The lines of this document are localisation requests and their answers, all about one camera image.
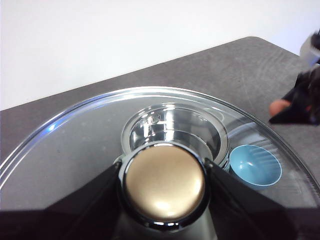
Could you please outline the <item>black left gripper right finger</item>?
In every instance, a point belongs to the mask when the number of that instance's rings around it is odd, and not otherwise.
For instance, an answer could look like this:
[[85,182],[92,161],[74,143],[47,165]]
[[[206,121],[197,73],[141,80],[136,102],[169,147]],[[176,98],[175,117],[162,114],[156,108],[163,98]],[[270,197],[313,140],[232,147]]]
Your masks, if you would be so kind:
[[320,209],[286,208],[251,189],[209,159],[209,210],[219,240],[318,240]]

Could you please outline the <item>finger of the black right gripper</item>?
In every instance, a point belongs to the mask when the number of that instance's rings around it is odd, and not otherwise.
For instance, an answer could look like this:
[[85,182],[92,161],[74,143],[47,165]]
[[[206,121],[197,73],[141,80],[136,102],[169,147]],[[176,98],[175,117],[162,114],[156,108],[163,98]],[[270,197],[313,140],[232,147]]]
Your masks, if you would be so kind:
[[296,78],[294,87],[287,92],[282,99],[293,105],[311,105],[309,85],[311,83],[311,72],[301,72]]
[[320,119],[312,115],[311,105],[293,105],[284,99],[277,99],[269,105],[271,124],[319,125]]

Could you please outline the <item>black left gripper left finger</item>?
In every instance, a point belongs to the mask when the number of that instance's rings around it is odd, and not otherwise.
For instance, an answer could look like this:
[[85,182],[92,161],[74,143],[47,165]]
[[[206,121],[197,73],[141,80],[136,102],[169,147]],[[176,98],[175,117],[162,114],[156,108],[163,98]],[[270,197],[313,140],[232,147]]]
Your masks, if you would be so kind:
[[117,162],[80,189],[41,210],[0,213],[2,240],[112,240],[121,213]]

